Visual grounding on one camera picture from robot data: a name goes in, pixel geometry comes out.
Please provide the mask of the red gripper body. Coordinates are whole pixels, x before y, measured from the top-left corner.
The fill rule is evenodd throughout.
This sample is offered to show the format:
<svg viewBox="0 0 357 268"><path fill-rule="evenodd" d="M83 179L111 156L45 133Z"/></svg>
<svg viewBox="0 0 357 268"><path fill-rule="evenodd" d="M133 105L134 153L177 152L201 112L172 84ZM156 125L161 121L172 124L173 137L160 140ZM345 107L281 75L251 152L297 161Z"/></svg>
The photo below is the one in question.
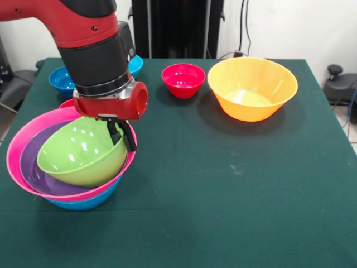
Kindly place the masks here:
<svg viewBox="0 0 357 268"><path fill-rule="evenodd" d="M73 101L82 116L138 120L147 110L148 90L143 82L131 81L120 92L102 98L82 97L75 90Z"/></svg>

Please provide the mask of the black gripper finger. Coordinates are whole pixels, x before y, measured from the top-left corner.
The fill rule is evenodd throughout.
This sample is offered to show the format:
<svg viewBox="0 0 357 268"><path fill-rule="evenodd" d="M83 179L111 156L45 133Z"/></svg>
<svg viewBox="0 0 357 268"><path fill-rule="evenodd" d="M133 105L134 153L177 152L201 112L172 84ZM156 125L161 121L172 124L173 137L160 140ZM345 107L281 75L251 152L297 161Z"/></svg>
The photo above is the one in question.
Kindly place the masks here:
<svg viewBox="0 0 357 268"><path fill-rule="evenodd" d="M118 143L118 141L121 139L122 135L117 130L115 120L107 119L107 129L109 131L109 135L110 135L113 145L116 145Z"/></svg>
<svg viewBox="0 0 357 268"><path fill-rule="evenodd" d="M137 149L136 142L132 135L132 130L127 121L119 120L118 126L123 130L123 140L128 152L135 152Z"/></svg>

